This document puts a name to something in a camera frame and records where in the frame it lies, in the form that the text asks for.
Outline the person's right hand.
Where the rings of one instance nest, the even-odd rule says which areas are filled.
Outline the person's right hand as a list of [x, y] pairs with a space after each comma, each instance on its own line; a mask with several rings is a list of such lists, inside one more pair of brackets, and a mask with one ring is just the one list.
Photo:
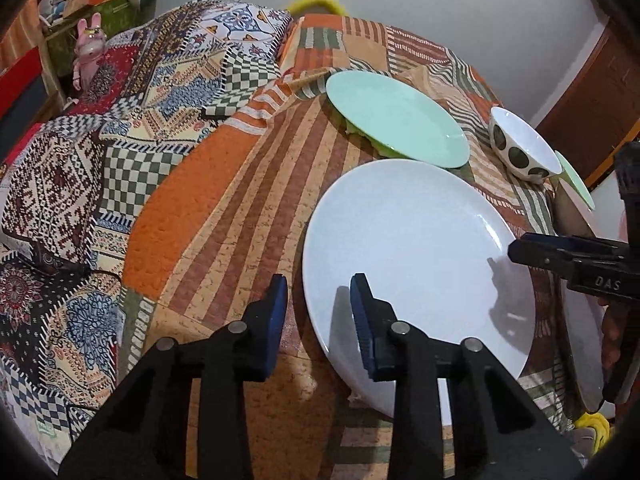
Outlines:
[[599, 298], [598, 304], [604, 313], [601, 324], [601, 361], [604, 380], [609, 382], [614, 366], [620, 360], [620, 346], [622, 345], [623, 334], [627, 324], [629, 307], [626, 304], [608, 301], [605, 298]]

